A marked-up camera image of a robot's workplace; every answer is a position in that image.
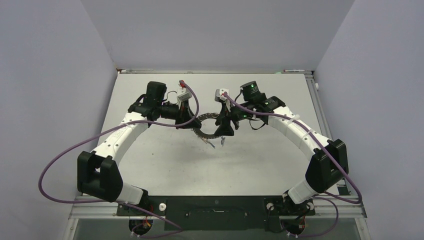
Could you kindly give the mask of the large metal ring disc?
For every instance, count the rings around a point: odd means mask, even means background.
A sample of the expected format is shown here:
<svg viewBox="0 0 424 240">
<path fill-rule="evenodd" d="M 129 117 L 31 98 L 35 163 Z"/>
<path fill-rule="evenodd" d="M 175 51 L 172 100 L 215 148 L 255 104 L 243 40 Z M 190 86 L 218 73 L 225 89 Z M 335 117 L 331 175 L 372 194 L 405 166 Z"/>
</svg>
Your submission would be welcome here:
<svg viewBox="0 0 424 240">
<path fill-rule="evenodd" d="M 196 119 L 199 120 L 201 123 L 205 120 L 214 119 L 216 120 L 218 118 L 218 113 L 204 113 L 199 115 Z M 208 134 L 204 133 L 200 128 L 193 128 L 192 131 L 199 137 L 205 140 L 212 140 L 222 137 L 222 135 L 214 135 L 213 133 Z"/>
</svg>

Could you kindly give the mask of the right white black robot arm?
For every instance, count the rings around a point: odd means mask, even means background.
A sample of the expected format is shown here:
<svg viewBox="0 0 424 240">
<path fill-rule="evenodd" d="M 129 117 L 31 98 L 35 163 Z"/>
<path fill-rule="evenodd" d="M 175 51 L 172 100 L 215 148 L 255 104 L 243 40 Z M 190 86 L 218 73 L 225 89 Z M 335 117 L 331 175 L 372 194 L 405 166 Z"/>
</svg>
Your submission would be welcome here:
<svg viewBox="0 0 424 240">
<path fill-rule="evenodd" d="M 347 147 L 340 139 L 331 140 L 305 124 L 278 97 L 266 97 L 255 81 L 240 87 L 242 104 L 229 97 L 229 91 L 219 88 L 214 100 L 221 103 L 215 124 L 216 136 L 233 136 L 239 122 L 256 118 L 287 137 L 309 161 L 303 179 L 283 194 L 283 209 L 297 213 L 303 202 L 324 193 L 349 173 Z"/>
</svg>

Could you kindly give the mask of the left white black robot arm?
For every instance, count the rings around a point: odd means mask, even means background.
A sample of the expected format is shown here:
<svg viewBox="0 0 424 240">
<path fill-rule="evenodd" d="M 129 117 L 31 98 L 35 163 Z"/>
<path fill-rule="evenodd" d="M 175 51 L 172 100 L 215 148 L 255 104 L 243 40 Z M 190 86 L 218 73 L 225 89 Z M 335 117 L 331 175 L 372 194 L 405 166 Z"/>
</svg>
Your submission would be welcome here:
<svg viewBox="0 0 424 240">
<path fill-rule="evenodd" d="M 107 131 L 108 137 L 92 151 L 83 151 L 77 158 L 77 189 L 83 194 L 106 202 L 129 204 L 136 215 L 143 215 L 149 208 L 148 191 L 124 182 L 119 164 L 135 140 L 151 125 L 162 124 L 159 118 L 174 120 L 166 127 L 195 129 L 202 125 L 197 112 L 192 112 L 189 100 L 198 102 L 194 91 L 179 81 L 177 102 L 166 99 L 165 83 L 150 81 L 146 92 L 132 103 L 120 125 Z"/>
</svg>

